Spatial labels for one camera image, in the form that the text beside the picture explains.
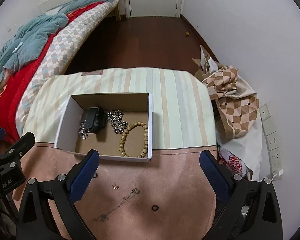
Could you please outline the small earring pair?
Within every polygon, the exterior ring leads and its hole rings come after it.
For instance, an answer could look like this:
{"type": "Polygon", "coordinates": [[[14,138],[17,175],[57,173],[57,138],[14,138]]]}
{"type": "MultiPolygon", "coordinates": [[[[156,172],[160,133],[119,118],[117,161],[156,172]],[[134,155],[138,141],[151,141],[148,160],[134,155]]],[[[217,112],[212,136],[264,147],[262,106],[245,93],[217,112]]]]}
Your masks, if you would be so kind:
{"type": "Polygon", "coordinates": [[[112,185],[113,190],[117,190],[119,187],[116,184],[112,185]]]}

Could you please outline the pink suede cloth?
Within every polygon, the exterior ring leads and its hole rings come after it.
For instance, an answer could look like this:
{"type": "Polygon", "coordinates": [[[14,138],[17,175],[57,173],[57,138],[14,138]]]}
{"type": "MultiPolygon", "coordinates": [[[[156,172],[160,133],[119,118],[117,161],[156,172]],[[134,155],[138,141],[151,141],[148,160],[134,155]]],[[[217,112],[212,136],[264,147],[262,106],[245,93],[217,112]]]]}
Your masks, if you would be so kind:
{"type": "Polygon", "coordinates": [[[97,239],[202,239],[216,208],[202,150],[154,150],[149,163],[101,160],[75,206],[97,239]]]}

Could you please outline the white plastic bag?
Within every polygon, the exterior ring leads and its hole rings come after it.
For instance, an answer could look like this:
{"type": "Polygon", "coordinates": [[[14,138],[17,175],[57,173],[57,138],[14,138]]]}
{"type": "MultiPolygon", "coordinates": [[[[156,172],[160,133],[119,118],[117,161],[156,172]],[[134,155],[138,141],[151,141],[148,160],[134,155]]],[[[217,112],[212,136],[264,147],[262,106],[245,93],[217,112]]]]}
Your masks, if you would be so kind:
{"type": "Polygon", "coordinates": [[[252,172],[252,180],[259,180],[262,161],[262,121],[258,116],[244,136],[226,139],[222,121],[216,122],[216,141],[222,148],[241,159],[252,172]]]}

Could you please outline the black watch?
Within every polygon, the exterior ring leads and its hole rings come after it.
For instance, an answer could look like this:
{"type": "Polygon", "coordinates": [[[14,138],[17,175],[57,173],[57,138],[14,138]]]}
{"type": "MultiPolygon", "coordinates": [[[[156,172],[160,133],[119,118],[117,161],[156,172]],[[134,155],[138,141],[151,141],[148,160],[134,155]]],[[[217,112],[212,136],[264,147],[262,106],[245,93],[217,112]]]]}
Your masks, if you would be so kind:
{"type": "Polygon", "coordinates": [[[98,133],[105,128],[107,115],[101,107],[90,107],[84,122],[86,133],[98,133]]]}

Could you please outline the teal blanket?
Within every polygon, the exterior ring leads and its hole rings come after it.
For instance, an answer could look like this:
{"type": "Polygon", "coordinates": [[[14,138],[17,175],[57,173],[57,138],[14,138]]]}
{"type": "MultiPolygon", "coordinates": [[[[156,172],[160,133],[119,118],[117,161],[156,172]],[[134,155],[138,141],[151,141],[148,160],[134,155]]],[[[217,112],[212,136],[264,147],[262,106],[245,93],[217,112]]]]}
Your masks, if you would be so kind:
{"type": "Polygon", "coordinates": [[[114,0],[72,0],[57,7],[53,15],[42,14],[22,25],[0,51],[0,83],[5,72],[11,74],[38,59],[49,37],[69,22],[67,14],[96,2],[114,0]]]}

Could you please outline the checkered bed quilt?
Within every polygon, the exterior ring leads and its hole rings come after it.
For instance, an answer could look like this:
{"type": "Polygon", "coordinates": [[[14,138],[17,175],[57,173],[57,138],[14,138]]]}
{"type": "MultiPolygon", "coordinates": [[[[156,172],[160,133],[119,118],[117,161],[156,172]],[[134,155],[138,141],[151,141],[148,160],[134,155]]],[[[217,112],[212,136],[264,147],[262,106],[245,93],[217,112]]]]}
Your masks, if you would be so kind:
{"type": "Polygon", "coordinates": [[[22,89],[17,104],[15,125],[17,136],[21,136],[31,105],[44,82],[53,76],[62,75],[79,48],[112,11],[119,6],[119,0],[103,2],[76,16],[52,39],[47,52],[29,83],[22,89]]]}

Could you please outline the red blanket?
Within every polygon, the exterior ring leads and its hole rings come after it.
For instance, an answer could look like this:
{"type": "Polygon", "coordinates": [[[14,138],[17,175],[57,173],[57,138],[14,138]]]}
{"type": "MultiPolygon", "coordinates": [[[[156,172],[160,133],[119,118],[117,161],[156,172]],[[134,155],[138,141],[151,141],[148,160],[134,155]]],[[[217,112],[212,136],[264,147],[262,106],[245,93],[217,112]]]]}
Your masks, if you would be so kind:
{"type": "MultiPolygon", "coordinates": [[[[96,2],[90,5],[86,5],[80,9],[77,9],[67,15],[69,22],[67,25],[74,20],[74,18],[87,9],[91,9],[101,2],[96,2]]],[[[5,72],[4,79],[0,83],[0,128],[5,131],[4,141],[10,144],[16,142],[20,137],[17,136],[17,129],[15,125],[15,115],[17,111],[17,104],[21,99],[22,89],[29,83],[31,77],[36,72],[40,63],[43,60],[44,55],[47,52],[48,46],[51,44],[52,39],[59,33],[52,34],[46,45],[44,46],[38,59],[26,64],[21,70],[14,74],[5,72]]]]}

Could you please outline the striped cream cloth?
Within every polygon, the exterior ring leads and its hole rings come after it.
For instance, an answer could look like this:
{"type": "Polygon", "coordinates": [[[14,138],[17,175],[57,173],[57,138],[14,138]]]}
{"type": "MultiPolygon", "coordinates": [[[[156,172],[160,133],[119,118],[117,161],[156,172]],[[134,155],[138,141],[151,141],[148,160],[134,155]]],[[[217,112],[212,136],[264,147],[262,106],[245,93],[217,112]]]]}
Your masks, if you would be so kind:
{"type": "Polygon", "coordinates": [[[19,106],[17,132],[32,132],[38,142],[54,142],[69,96],[123,92],[151,93],[156,150],[216,145],[205,85],[188,72],[160,68],[111,68],[50,77],[19,106]]]}

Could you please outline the white wall socket strip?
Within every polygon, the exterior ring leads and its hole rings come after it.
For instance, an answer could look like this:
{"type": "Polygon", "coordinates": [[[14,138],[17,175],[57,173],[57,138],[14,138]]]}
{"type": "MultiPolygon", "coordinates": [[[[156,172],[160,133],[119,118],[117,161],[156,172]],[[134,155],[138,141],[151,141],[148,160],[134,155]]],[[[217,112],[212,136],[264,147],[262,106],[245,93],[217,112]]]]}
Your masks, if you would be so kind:
{"type": "Polygon", "coordinates": [[[268,151],[271,179],[272,181],[281,180],[283,178],[283,167],[277,126],[266,103],[260,107],[259,111],[268,151]]]}

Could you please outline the white cardboard box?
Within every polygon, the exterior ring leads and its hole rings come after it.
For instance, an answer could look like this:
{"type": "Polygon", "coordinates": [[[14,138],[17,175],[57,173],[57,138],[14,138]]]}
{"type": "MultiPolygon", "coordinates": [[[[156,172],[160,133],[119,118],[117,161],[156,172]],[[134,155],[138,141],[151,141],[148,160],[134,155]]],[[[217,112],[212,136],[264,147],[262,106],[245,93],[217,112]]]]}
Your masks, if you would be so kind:
{"type": "Polygon", "coordinates": [[[149,163],[152,158],[153,96],[151,93],[97,93],[71,95],[66,101],[56,132],[54,147],[60,150],[86,154],[97,150],[104,160],[149,163]],[[79,135],[81,124],[90,107],[101,107],[106,113],[121,111],[128,124],[142,122],[147,128],[135,127],[127,135],[124,146],[127,156],[120,152],[122,135],[116,133],[109,120],[98,133],[89,133],[87,139],[79,135]]]}

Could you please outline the checkered beige cloth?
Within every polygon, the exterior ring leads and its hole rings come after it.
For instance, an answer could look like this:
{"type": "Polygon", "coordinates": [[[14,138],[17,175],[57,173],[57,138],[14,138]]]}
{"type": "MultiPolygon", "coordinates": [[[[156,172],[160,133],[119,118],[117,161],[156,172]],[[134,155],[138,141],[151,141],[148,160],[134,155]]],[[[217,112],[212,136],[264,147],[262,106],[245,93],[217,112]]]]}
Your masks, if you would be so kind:
{"type": "Polygon", "coordinates": [[[246,135],[258,116],[260,102],[257,93],[233,66],[222,66],[203,77],[202,83],[206,85],[210,99],[216,103],[224,136],[233,139],[246,135]]]}

